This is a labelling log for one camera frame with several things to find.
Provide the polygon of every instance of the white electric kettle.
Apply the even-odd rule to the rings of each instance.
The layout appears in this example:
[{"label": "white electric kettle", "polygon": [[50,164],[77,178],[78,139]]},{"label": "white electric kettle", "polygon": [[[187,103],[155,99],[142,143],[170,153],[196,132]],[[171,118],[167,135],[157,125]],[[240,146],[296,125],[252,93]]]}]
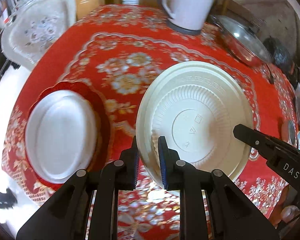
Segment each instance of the white electric kettle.
[{"label": "white electric kettle", "polygon": [[185,34],[198,35],[214,0],[158,0],[167,12],[170,28]]}]

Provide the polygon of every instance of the metal pot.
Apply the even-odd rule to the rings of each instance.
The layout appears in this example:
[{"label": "metal pot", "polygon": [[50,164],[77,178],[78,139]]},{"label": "metal pot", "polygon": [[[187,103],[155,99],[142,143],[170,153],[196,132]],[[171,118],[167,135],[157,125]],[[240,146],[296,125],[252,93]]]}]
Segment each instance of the metal pot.
[{"label": "metal pot", "polygon": [[[219,27],[220,36],[228,49],[249,67],[260,67],[271,63],[271,56],[262,42],[247,27],[226,16],[212,16],[213,23]],[[274,84],[269,69],[270,84]]]}]

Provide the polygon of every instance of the pot lid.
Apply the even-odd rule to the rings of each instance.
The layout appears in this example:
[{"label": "pot lid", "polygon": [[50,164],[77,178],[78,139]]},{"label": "pot lid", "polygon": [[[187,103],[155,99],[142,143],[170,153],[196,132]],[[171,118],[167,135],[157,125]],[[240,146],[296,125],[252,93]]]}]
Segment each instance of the pot lid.
[{"label": "pot lid", "polygon": [[271,57],[266,47],[247,27],[226,16],[217,16],[217,19],[223,25],[223,28],[240,41],[246,49],[255,54],[262,61],[266,63],[271,62]]}]

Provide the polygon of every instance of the kettle base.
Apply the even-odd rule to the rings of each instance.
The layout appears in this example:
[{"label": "kettle base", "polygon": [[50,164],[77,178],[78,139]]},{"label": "kettle base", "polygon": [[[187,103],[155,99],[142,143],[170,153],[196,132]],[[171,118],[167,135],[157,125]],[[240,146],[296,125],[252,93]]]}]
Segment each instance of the kettle base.
[{"label": "kettle base", "polygon": [[173,24],[172,22],[169,21],[169,19],[167,19],[167,26],[169,28],[171,28],[172,30],[175,30],[177,32],[183,33],[183,34],[188,34],[188,35],[199,35],[201,33],[201,29],[200,30],[188,30],[185,28],[182,28],[178,25]]}]

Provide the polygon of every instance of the cardboard box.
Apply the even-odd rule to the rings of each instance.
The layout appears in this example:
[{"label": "cardboard box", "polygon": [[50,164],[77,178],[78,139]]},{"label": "cardboard box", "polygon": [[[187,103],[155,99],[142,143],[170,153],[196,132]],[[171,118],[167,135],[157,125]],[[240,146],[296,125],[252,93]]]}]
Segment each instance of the cardboard box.
[{"label": "cardboard box", "polygon": [[99,0],[75,0],[77,4],[77,18],[80,20],[89,12],[97,8],[100,4]]}]

